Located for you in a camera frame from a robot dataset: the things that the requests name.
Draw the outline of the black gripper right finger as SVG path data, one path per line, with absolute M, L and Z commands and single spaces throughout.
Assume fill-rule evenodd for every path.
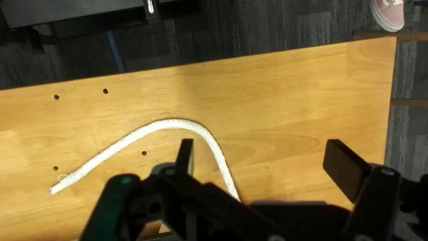
M 323 166 L 351 202 L 357 200 L 372 172 L 371 165 L 340 139 L 327 142 Z

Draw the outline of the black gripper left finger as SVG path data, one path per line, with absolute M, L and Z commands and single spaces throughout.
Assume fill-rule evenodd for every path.
M 176 160 L 176 169 L 181 173 L 192 176 L 194 173 L 194 141 L 184 139 L 181 142 Z

